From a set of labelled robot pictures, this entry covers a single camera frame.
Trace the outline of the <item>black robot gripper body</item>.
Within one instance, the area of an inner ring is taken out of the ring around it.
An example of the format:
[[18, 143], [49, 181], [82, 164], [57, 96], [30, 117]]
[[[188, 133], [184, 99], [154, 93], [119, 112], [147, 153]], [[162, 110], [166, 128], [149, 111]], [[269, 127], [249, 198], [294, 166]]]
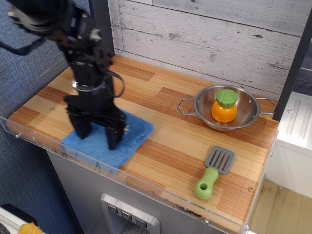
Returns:
[[92, 79], [76, 77], [72, 86], [78, 91], [77, 95], [64, 98], [69, 115], [83, 117], [91, 124], [104, 127], [119, 128], [127, 131], [126, 115], [114, 104], [114, 99], [125, 91], [125, 81], [119, 75], [103, 75]]

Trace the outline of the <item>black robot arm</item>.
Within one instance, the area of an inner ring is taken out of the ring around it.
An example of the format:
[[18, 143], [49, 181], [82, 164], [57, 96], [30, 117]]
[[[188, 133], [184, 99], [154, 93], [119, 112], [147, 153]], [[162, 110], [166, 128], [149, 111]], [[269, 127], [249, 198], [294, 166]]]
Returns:
[[46, 40], [54, 41], [74, 72], [77, 95], [65, 96], [67, 113], [77, 135], [86, 138], [92, 123], [105, 127], [108, 146], [115, 149], [127, 130], [126, 115], [115, 106], [111, 56], [103, 46], [95, 20], [71, 0], [13, 0], [8, 15], [38, 38], [22, 48], [1, 47], [25, 56]]

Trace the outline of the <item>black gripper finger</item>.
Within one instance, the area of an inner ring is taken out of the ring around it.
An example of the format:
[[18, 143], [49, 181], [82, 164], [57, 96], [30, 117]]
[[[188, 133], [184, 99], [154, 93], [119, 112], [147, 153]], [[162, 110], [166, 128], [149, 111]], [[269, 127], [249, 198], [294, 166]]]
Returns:
[[106, 127], [106, 136], [110, 150], [114, 150], [117, 147], [117, 145], [122, 141], [123, 135], [123, 129]]
[[76, 134], [81, 138], [86, 138], [92, 131], [91, 123], [83, 117], [77, 117], [74, 115], [69, 116], [70, 122], [74, 127]]

